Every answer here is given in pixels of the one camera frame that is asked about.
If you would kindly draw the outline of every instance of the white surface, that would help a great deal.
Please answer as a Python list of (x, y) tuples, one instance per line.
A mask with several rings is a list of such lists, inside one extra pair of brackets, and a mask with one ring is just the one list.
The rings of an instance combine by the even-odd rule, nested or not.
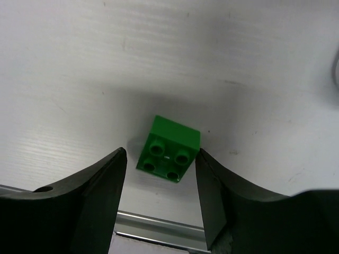
[(109, 254), (188, 254), (187, 251), (113, 236)]
[(338, 0), (0, 1), (0, 184), (128, 150), (120, 209), (202, 225), (194, 168), (135, 170), (155, 114), (284, 194), (339, 185)]

